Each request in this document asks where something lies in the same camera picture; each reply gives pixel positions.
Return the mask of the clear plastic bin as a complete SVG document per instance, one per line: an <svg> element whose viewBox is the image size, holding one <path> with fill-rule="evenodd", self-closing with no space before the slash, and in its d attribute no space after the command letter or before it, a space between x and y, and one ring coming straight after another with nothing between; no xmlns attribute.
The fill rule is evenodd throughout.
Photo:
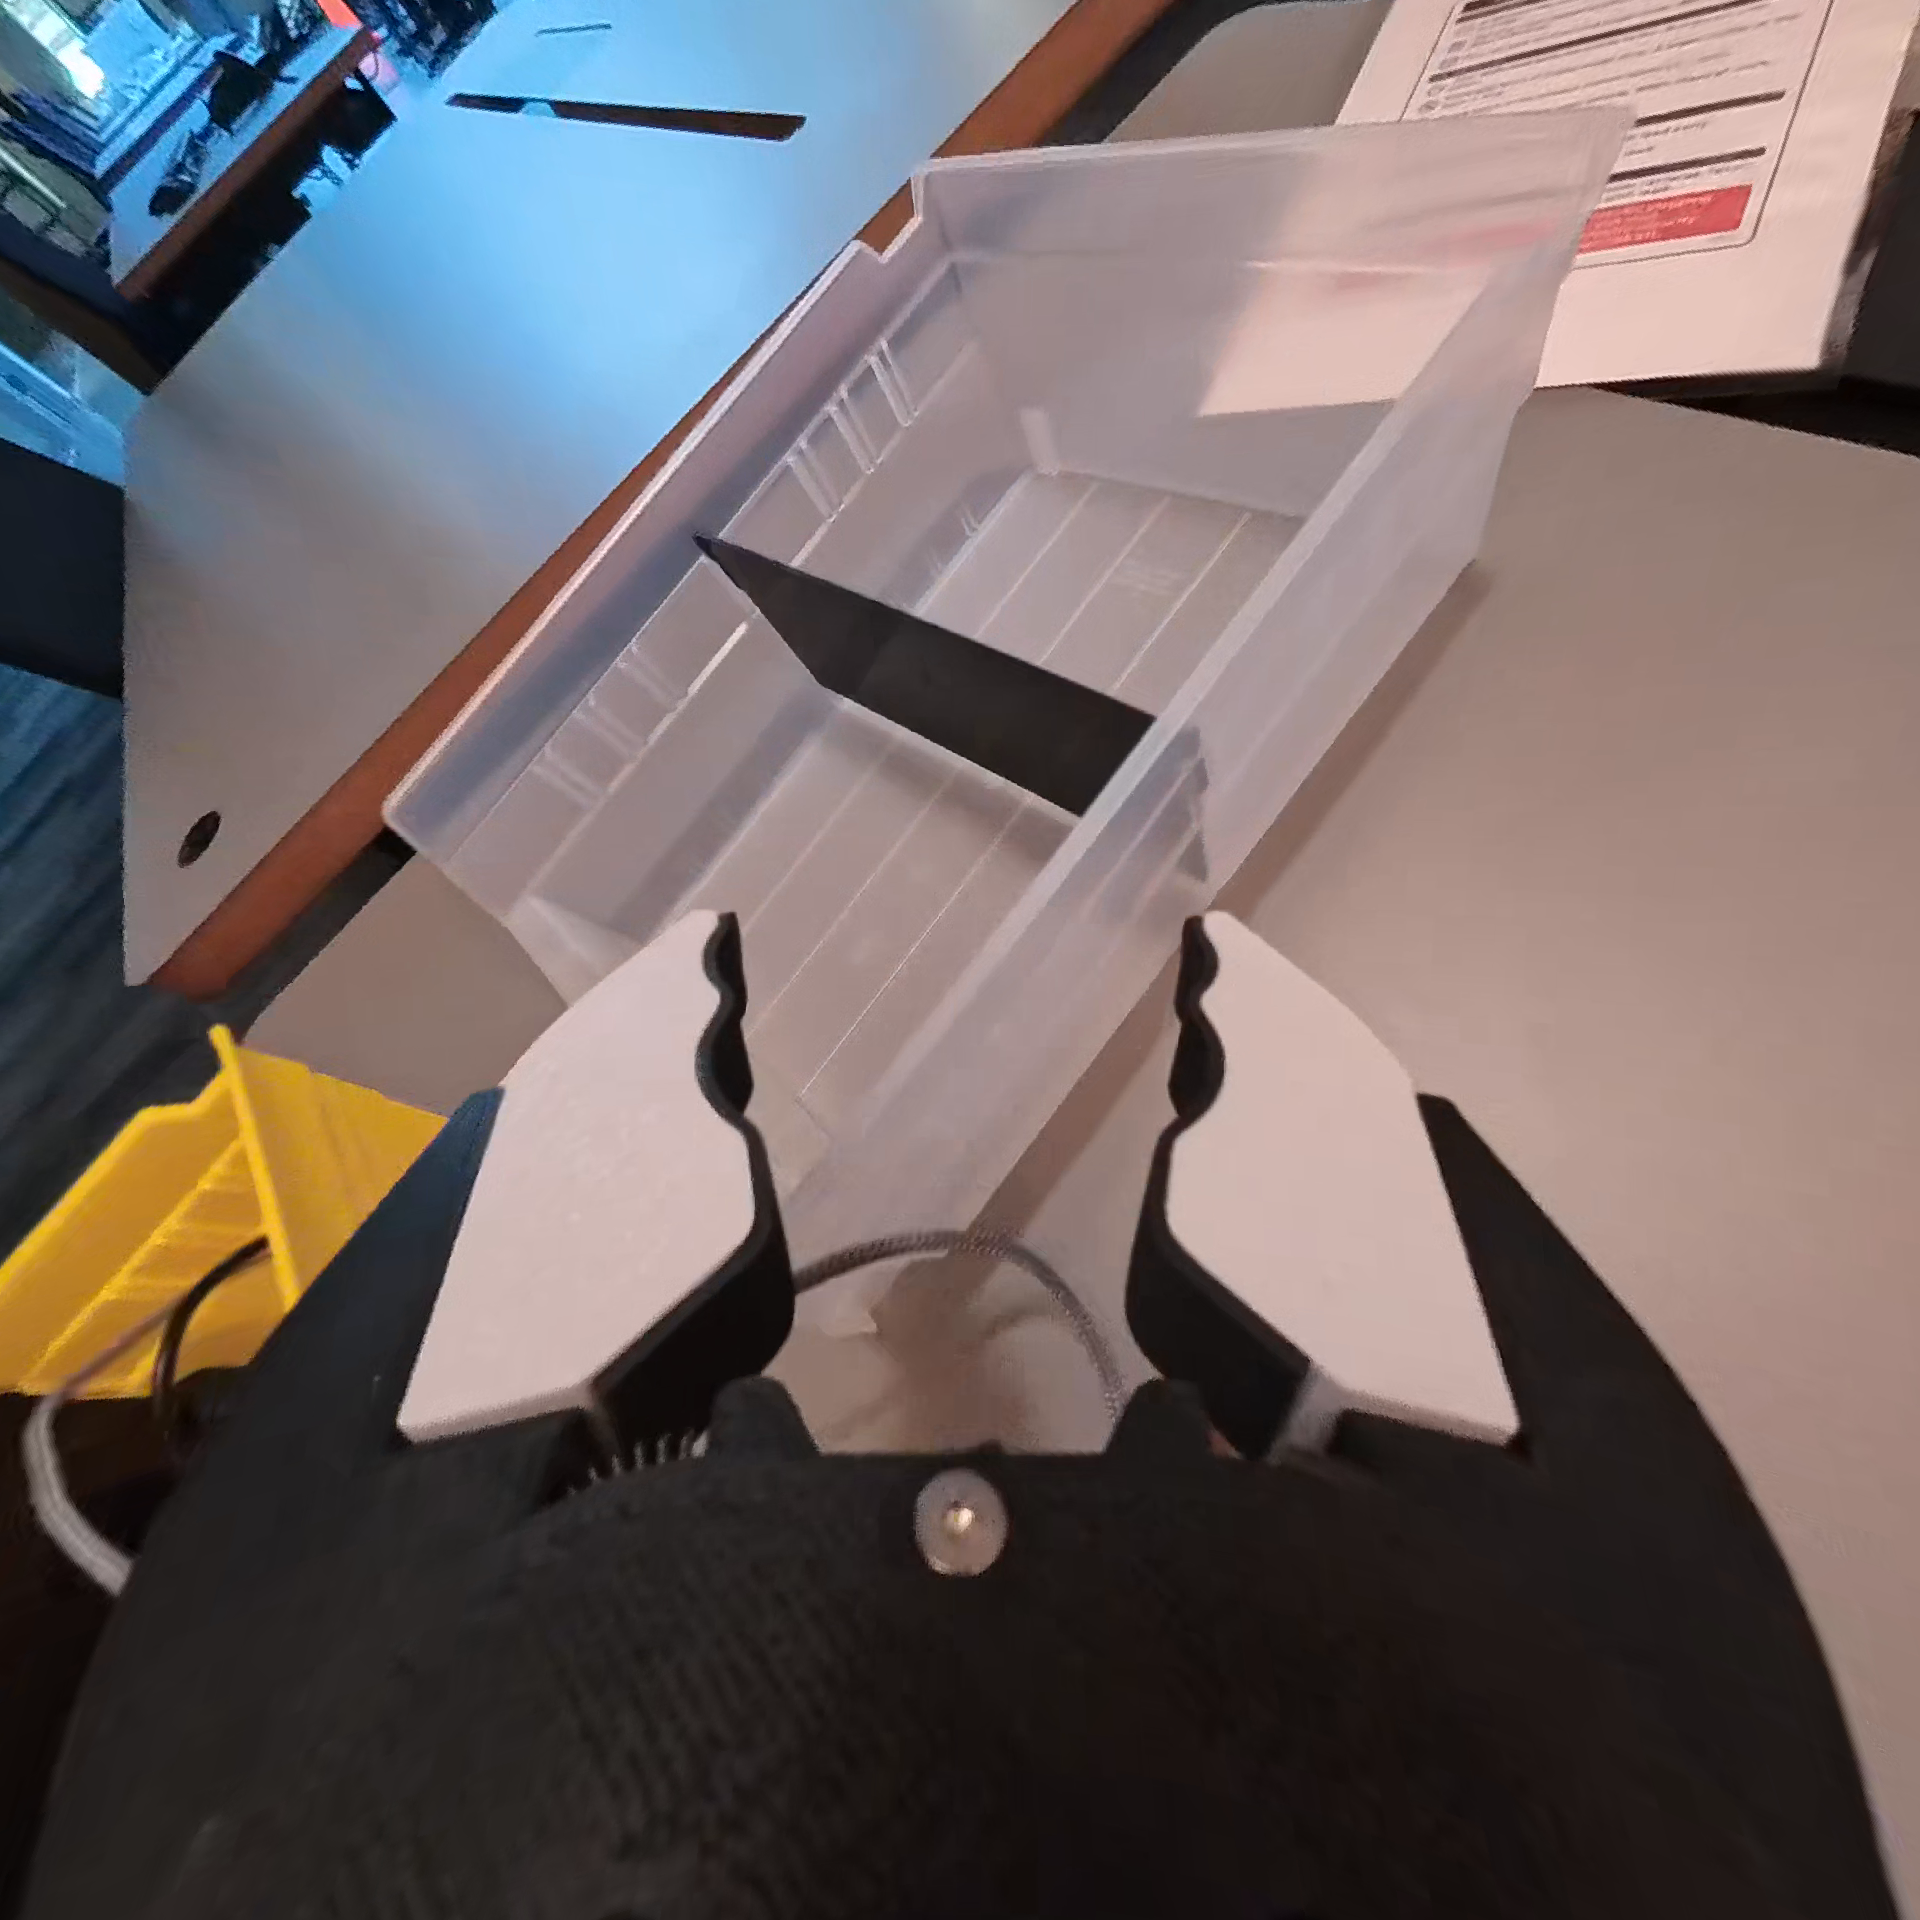
<svg viewBox="0 0 1920 1920"><path fill-rule="evenodd" d="M735 915L800 1244L962 1225L1482 543L1624 109L947 158L389 798L587 995ZM735 543L1119 695L1088 807L861 710Z"/></svg>

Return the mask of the yellow plastic bin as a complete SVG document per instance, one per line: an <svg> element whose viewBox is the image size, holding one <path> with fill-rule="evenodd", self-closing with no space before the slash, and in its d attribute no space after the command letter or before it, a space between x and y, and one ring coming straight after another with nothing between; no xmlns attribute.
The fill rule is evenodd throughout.
<svg viewBox="0 0 1920 1920"><path fill-rule="evenodd" d="M443 1118L211 1026L215 1073L139 1111L0 1270L0 1383L50 1394L253 1242L185 1323L179 1376L242 1367Z"/></svg>

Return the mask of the printed paper sheet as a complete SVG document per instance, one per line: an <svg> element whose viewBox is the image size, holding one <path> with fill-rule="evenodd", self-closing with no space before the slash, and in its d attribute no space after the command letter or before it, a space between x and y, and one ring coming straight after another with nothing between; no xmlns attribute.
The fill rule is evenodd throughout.
<svg viewBox="0 0 1920 1920"><path fill-rule="evenodd" d="M1339 124L1631 116L1535 382L1770 382L1842 344L1911 53L1911 0L1398 0Z"/></svg>

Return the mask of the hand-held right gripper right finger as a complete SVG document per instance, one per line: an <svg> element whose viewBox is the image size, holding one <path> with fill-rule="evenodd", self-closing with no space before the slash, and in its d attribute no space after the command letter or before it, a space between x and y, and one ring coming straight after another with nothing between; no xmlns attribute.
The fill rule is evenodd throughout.
<svg viewBox="0 0 1920 1920"><path fill-rule="evenodd" d="M1504 1449L1518 1398L1405 1062L1226 915L1189 916L1127 1327L1238 1458L1344 1418Z"/></svg>

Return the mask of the black bin divider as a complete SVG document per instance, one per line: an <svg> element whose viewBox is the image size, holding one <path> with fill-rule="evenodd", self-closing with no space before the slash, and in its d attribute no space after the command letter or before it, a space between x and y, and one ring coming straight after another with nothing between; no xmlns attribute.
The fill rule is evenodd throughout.
<svg viewBox="0 0 1920 1920"><path fill-rule="evenodd" d="M1110 790L1154 715L1031 659L937 628L735 540L697 552L835 695L1072 818Z"/></svg>

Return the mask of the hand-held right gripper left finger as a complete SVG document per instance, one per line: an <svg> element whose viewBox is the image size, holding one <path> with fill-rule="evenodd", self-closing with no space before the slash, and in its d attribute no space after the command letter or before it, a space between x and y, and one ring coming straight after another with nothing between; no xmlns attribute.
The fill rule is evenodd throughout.
<svg viewBox="0 0 1920 1920"><path fill-rule="evenodd" d="M504 1077L398 1405L407 1442L579 1418L686 1449L794 1327L735 915L686 915Z"/></svg>

